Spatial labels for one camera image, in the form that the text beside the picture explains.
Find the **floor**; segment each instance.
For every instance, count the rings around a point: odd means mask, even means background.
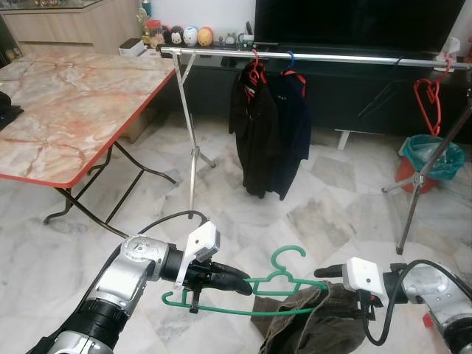
[[[111,222],[133,234],[145,225],[188,207],[190,144],[184,119],[171,114],[151,125],[133,145],[123,142],[143,164],[178,180],[146,174]],[[310,158],[303,161],[284,201],[273,193],[261,200],[246,194],[234,137],[222,119],[197,117],[202,151],[218,166],[199,163],[195,207],[221,231],[214,260],[243,269],[253,277],[272,272],[271,254],[294,244],[307,251],[288,252],[282,261],[296,277],[313,279],[313,270],[358,256],[388,269],[393,262],[426,258],[472,279],[472,164],[456,178],[421,196],[403,256],[395,253],[409,194],[394,190],[403,139],[353,134],[337,151],[339,133],[313,133]],[[130,184],[136,168],[119,151],[82,202],[107,215]],[[96,226],[75,208],[50,225],[43,218],[63,207],[47,187],[0,181],[0,353],[25,353],[49,335],[75,307],[101,265],[122,241]],[[197,218],[179,218],[148,234],[185,247]],[[201,311],[198,315],[168,307],[160,296],[168,282],[149,283],[115,353],[257,353],[263,338],[245,316]],[[201,304],[250,310],[253,296],[205,291]],[[435,329],[424,328],[423,305],[396,308],[382,353],[447,353]],[[371,323],[378,336],[383,321]],[[355,351],[379,353],[367,340]]]

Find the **box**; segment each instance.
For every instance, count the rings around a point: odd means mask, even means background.
[[[128,39],[121,46],[119,46],[118,50],[119,50],[119,55],[121,55],[122,57],[137,57],[142,52],[144,52],[146,48],[142,39],[131,38],[131,39]]]

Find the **jar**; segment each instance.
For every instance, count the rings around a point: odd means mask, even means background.
[[[146,27],[149,30],[149,42],[152,49],[155,49],[159,44],[165,43],[160,20],[148,20]]]

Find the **trash bag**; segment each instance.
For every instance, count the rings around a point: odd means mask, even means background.
[[[431,135],[415,135],[408,139],[403,149],[403,154],[412,163],[416,171],[421,171],[423,166],[433,155],[443,138]],[[442,153],[434,164],[428,177],[439,181],[452,179],[456,172],[464,166],[464,151],[453,142]]]

